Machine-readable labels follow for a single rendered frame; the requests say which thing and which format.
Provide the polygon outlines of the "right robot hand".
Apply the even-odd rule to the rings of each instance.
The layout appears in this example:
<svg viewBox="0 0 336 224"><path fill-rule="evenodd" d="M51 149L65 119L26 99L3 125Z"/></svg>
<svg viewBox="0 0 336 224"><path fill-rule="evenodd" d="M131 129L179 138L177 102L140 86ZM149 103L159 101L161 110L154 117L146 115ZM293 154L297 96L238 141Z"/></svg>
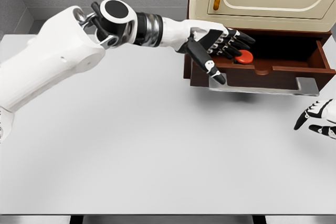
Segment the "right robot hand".
<svg viewBox="0 0 336 224"><path fill-rule="evenodd" d="M312 124L309 129L336 140L336 99L319 100L308 106L298 117L293 129L301 128L309 118L325 119L335 124L335 126Z"/></svg>

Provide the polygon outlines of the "brown wooden drawer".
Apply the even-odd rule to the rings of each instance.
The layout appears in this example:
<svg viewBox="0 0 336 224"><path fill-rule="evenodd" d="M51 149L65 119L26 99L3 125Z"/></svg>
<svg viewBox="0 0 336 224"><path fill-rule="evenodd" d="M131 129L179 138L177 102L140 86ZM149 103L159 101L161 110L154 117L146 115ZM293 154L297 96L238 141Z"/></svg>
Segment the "brown wooden drawer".
<svg viewBox="0 0 336 224"><path fill-rule="evenodd" d="M241 29L252 37L253 61L243 65L211 55L216 67L233 87L297 89L296 78L314 78L319 90L336 75L322 49L330 31Z"/></svg>

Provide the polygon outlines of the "red button switch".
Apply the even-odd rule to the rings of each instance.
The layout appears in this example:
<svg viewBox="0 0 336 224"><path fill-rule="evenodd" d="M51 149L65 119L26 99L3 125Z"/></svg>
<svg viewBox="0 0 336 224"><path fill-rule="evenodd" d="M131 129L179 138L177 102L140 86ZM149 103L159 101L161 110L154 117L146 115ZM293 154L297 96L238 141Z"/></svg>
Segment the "red button switch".
<svg viewBox="0 0 336 224"><path fill-rule="evenodd" d="M253 54L248 50L239 50L240 56L235 56L233 63L247 65L253 62Z"/></svg>

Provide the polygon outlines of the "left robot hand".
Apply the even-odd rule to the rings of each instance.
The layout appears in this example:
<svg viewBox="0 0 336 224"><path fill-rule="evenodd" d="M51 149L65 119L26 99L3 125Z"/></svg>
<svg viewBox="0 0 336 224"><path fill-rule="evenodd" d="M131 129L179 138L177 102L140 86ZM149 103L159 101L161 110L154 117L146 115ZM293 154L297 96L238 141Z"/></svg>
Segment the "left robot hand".
<svg viewBox="0 0 336 224"><path fill-rule="evenodd" d="M226 79L216 67L211 54L233 59L241 56L241 50L250 49L255 40L243 32L227 28L219 23L196 20L197 26L190 28L187 41L178 52L188 54L196 65L219 84Z"/></svg>

